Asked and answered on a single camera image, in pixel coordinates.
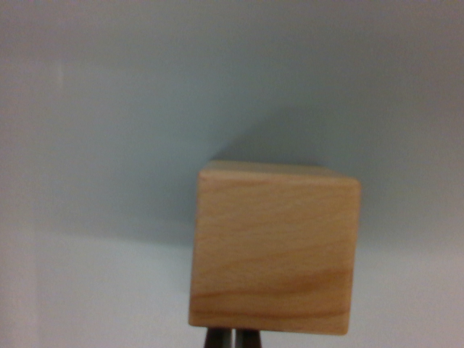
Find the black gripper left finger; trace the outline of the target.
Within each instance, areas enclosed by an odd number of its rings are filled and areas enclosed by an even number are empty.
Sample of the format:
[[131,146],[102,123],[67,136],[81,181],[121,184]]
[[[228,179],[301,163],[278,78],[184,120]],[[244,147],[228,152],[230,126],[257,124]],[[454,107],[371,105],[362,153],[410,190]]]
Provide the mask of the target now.
[[231,348],[232,330],[229,328],[208,328],[204,348]]

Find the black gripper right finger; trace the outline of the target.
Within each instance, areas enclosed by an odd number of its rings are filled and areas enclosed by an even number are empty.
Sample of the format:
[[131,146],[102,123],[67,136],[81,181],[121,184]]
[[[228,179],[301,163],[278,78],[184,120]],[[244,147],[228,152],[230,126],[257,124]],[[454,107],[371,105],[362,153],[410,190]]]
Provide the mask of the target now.
[[260,331],[236,329],[235,348],[262,348]]

